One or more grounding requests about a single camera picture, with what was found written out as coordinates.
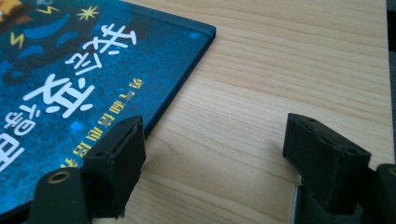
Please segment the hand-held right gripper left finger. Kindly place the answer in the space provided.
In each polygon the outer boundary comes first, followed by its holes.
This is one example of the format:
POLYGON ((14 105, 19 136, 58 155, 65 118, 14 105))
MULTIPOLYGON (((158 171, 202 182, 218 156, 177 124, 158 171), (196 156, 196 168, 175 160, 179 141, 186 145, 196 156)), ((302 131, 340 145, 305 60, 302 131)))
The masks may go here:
POLYGON ((95 218, 123 217, 146 159, 143 118, 118 122, 84 156, 87 202, 95 218))

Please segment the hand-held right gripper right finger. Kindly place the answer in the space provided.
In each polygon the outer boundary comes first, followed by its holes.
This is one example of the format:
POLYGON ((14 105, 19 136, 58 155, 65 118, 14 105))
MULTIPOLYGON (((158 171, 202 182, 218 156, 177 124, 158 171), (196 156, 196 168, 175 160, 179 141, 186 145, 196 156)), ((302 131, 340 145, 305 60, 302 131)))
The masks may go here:
POLYGON ((283 157, 325 211, 354 212, 358 179, 368 167, 370 152, 315 119, 290 113, 283 157))

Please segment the blue illustrated children's book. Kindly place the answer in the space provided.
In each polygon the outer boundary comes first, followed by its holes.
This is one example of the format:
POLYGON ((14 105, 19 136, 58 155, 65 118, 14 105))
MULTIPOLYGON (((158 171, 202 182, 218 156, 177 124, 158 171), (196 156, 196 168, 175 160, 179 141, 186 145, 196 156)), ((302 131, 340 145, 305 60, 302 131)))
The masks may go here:
POLYGON ((45 173, 79 167, 115 124, 150 132, 214 26, 123 0, 0 0, 0 223, 45 173))

